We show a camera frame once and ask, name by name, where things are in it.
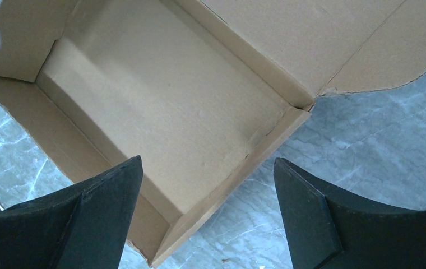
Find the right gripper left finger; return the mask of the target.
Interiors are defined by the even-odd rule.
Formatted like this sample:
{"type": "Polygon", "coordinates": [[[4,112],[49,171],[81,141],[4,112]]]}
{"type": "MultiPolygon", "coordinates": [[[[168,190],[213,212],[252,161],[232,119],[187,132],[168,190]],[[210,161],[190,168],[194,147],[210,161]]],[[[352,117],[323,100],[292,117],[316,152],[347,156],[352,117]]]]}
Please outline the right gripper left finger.
{"type": "Polygon", "coordinates": [[[135,156],[0,211],[0,268],[118,268],[142,177],[135,156]]]}

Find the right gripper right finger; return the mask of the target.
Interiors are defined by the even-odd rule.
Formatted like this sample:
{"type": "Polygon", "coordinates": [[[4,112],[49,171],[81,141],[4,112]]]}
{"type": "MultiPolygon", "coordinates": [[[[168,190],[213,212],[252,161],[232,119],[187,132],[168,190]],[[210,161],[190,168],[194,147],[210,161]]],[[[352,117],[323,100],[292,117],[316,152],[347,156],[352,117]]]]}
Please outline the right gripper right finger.
{"type": "Polygon", "coordinates": [[[284,158],[274,182],[294,268],[426,268],[426,210],[359,196],[284,158]]]}

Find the brown cardboard box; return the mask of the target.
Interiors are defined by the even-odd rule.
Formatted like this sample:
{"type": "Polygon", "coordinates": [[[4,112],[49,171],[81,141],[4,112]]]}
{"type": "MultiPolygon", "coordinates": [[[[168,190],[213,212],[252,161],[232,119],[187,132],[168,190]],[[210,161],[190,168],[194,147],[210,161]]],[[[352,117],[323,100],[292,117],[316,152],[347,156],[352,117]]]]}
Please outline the brown cardboard box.
{"type": "Polygon", "coordinates": [[[316,98],[426,73],[426,1],[1,1],[0,104],[72,182],[129,157],[161,265],[316,98]]]}

